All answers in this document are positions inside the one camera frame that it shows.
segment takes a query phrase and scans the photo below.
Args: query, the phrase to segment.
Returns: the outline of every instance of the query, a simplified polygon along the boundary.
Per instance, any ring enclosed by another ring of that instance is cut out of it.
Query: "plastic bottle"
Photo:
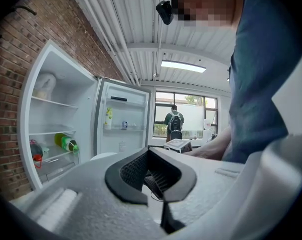
[[[111,130],[112,129],[112,108],[107,107],[106,113],[105,113],[105,121],[104,121],[104,129]]]
[[[74,154],[79,152],[79,147],[77,146],[76,141],[63,133],[55,134],[54,141],[57,146],[60,146],[66,151],[73,151]]]
[[[119,142],[119,152],[125,152],[126,150],[126,143],[124,141]]]

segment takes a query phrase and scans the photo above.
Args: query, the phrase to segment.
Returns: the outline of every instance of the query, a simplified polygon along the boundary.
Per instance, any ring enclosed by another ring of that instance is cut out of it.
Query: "black camera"
[[[161,1],[156,6],[156,10],[160,14],[164,24],[170,25],[174,18],[170,1]]]

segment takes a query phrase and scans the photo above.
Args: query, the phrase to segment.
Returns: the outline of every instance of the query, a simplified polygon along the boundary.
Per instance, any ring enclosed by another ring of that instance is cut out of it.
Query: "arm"
[[[214,140],[211,142],[204,144],[190,152],[184,153],[185,155],[192,155],[194,157],[203,157],[207,159],[213,160],[221,160],[223,154],[230,144],[231,141],[231,128],[230,126],[226,128],[221,134],[219,134]]]
[[[165,120],[164,120],[164,124],[165,124],[165,125],[168,125],[168,124],[169,124],[169,121],[170,121],[169,115],[170,115],[170,114],[167,114],[166,117],[165,117]]]

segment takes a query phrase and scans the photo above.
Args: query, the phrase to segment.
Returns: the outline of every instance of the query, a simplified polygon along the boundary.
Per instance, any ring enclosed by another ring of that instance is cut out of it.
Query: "refrigerator door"
[[[149,107],[149,90],[101,79],[96,102],[93,154],[146,147]]]

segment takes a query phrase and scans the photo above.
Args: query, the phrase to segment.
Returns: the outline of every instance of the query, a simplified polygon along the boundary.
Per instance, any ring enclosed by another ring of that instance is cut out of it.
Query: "ceiling light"
[[[164,61],[162,60],[162,67],[169,67],[169,68],[180,68],[182,70],[190,70],[190,71],[195,71],[195,72],[200,72],[203,73],[206,68],[205,67],[201,67],[201,66],[196,66],[196,65],[192,65],[192,64],[188,64],[188,63],[182,63],[182,62],[175,62],[175,61]]]

